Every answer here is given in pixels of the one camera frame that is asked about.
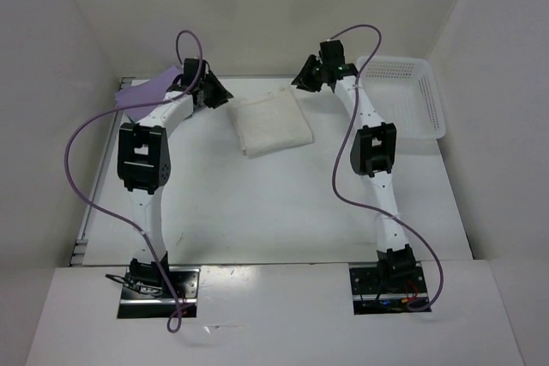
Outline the purple t shirt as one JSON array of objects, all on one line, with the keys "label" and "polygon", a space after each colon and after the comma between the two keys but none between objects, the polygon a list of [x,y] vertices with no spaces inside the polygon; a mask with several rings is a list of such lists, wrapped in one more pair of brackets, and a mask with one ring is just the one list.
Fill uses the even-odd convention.
[{"label": "purple t shirt", "polygon": [[165,98],[166,90],[182,71],[177,66],[171,66],[160,75],[137,86],[129,86],[115,93],[117,106],[138,105],[161,101]]}]

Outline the white cloth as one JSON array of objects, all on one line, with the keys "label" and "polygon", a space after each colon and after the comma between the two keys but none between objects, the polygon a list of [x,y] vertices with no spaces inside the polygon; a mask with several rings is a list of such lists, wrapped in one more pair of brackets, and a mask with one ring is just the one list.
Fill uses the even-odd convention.
[{"label": "white cloth", "polygon": [[314,135],[290,87],[228,106],[241,151],[250,159],[314,142]]}]

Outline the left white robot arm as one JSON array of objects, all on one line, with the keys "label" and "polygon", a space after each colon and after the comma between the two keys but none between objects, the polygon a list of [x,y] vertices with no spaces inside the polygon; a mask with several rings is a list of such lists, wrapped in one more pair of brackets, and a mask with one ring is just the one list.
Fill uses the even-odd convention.
[{"label": "left white robot arm", "polygon": [[194,112],[216,109],[231,98],[207,61],[186,58],[183,72],[168,76],[165,103],[119,129],[118,177],[130,194],[131,219],[147,236],[124,279],[135,291],[162,297],[172,284],[161,218],[162,192],[172,172],[169,137]]}]

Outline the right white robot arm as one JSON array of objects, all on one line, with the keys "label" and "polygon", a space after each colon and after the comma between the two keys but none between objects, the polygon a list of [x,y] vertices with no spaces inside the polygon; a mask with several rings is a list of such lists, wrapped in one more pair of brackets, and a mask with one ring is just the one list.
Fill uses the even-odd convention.
[{"label": "right white robot arm", "polygon": [[413,274],[416,260],[405,228],[398,222],[393,188],[397,130],[377,112],[359,79],[359,70],[347,63],[343,44],[325,40],[318,54],[310,55],[292,81],[300,90],[316,93],[331,88],[351,118],[343,145],[352,140],[349,161],[353,172],[373,189],[377,204],[371,209],[382,215],[377,229],[378,285],[396,291]]}]

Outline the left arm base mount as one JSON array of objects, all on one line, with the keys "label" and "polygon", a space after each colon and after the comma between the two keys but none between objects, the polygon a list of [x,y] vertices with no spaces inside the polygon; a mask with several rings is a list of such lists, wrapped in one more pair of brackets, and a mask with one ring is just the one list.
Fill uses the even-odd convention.
[{"label": "left arm base mount", "polygon": [[[199,275],[200,269],[197,267],[169,273],[182,305],[183,318],[196,318]],[[167,319],[176,310],[175,299],[164,285],[131,280],[129,271],[124,276],[106,274],[105,277],[122,286],[118,319]]]}]

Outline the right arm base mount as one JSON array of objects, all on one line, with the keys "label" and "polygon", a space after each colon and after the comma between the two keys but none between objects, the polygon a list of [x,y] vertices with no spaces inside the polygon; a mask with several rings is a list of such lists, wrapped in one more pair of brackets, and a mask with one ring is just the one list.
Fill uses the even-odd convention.
[{"label": "right arm base mount", "polygon": [[351,265],[349,277],[355,315],[410,313],[409,305],[422,307],[430,302],[421,265],[394,280],[381,280],[375,264]]}]

